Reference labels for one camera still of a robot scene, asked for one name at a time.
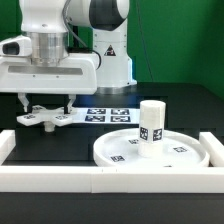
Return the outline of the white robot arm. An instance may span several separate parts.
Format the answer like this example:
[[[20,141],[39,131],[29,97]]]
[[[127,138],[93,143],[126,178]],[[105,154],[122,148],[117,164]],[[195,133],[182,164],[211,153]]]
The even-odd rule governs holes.
[[[0,42],[0,92],[69,97],[135,85],[127,54],[129,0],[19,0],[22,34]]]

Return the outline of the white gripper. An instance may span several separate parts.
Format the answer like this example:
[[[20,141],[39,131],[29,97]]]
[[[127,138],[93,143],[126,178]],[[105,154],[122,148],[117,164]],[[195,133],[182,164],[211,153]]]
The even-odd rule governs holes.
[[[68,94],[64,113],[72,111],[76,94],[97,90],[95,53],[68,53],[65,35],[20,35],[0,42],[0,92],[18,93],[25,112],[25,93]]]

